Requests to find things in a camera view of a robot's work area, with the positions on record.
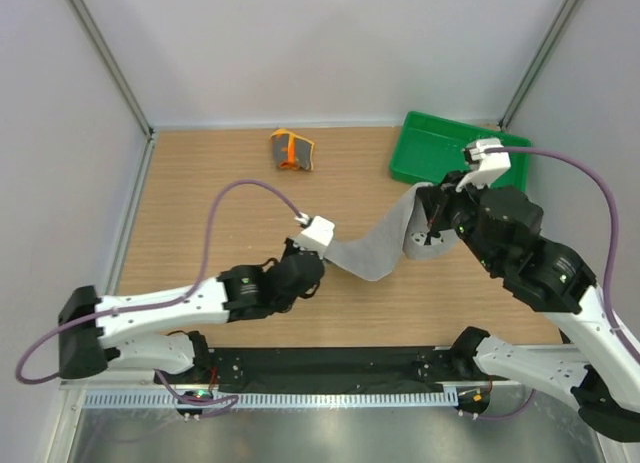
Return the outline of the right aluminium frame post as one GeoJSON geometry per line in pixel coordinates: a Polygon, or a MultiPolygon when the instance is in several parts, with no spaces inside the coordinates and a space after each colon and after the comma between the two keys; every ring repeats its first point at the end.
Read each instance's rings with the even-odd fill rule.
{"type": "Polygon", "coordinates": [[[550,61],[556,47],[559,45],[583,1],[584,0],[562,0],[531,62],[520,79],[503,116],[498,121],[498,126],[503,132],[506,132],[514,121],[522,104],[541,76],[546,64],[550,61]]]}

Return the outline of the aluminium frame post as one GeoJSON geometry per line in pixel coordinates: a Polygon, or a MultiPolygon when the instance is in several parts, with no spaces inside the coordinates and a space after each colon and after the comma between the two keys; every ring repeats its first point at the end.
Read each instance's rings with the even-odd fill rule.
{"type": "Polygon", "coordinates": [[[85,0],[67,0],[67,2],[143,135],[146,139],[152,138],[154,129],[144,114],[85,0]]]}
{"type": "Polygon", "coordinates": [[[556,47],[559,45],[583,1],[584,0],[562,0],[531,62],[520,79],[503,116],[498,121],[498,126],[503,132],[506,132],[514,121],[522,104],[541,76],[546,64],[550,61],[556,47]]]}

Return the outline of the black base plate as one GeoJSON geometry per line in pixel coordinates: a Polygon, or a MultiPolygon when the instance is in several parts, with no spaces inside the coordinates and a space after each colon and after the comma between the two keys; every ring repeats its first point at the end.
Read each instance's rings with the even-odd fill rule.
{"type": "Polygon", "coordinates": [[[306,395],[428,393],[445,382],[487,379],[435,347],[218,348],[165,378],[214,383],[225,393],[306,395]]]}

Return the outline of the rolled grey orange towel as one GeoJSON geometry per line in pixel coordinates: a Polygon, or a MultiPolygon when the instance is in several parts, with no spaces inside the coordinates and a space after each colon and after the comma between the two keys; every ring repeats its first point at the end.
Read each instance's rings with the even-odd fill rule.
{"type": "Polygon", "coordinates": [[[275,166],[280,170],[314,169],[315,143],[291,130],[279,128],[269,137],[275,166]]]}

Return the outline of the grey panda towel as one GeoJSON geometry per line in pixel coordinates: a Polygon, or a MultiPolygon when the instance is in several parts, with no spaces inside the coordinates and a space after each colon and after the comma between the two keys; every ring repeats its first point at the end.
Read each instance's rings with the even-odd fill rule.
{"type": "Polygon", "coordinates": [[[432,189],[431,183],[413,185],[389,212],[363,237],[341,242],[333,240],[324,254],[331,264],[365,281],[378,281],[389,275],[399,259],[427,261],[454,248],[456,233],[445,230],[428,238],[430,229],[422,204],[420,189],[432,189]]]}

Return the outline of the left aluminium frame post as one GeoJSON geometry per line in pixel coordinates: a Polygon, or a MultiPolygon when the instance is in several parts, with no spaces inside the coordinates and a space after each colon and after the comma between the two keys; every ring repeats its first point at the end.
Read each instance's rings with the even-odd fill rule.
{"type": "Polygon", "coordinates": [[[152,138],[154,129],[144,114],[85,0],[67,0],[67,2],[143,135],[146,139],[152,138]]]}

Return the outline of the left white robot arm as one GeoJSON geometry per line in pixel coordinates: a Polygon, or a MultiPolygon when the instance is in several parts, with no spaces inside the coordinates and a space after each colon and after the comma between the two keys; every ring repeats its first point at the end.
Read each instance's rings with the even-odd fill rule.
{"type": "Polygon", "coordinates": [[[66,380],[109,368],[160,370],[191,383],[212,369],[201,336],[172,335],[178,327],[258,320],[312,297],[325,274],[323,244],[288,238],[280,259],[238,265],[198,283],[131,296],[100,296],[79,287],[58,316],[59,373],[66,380]]]}

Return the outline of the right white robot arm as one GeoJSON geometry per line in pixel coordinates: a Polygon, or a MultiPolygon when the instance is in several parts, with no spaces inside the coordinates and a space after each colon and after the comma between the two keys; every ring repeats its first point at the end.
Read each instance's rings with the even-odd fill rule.
{"type": "Polygon", "coordinates": [[[490,277],[553,322],[586,361],[545,357],[468,327],[451,348],[453,372],[518,381],[575,410],[594,431],[638,442],[639,365],[606,319],[594,272],[573,249],[541,236],[543,210],[523,192],[459,189],[463,176],[454,171],[441,184],[418,189],[429,229],[454,231],[490,277]]]}

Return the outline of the green plastic tray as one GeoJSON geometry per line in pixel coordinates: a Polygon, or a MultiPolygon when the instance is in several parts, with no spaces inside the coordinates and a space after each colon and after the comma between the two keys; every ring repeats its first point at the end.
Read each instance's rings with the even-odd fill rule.
{"type": "Polygon", "coordinates": [[[393,180],[413,185],[437,184],[453,170],[467,168],[463,148],[484,138],[498,138],[506,147],[529,147],[525,138],[417,111],[409,112],[389,163],[393,180]]]}

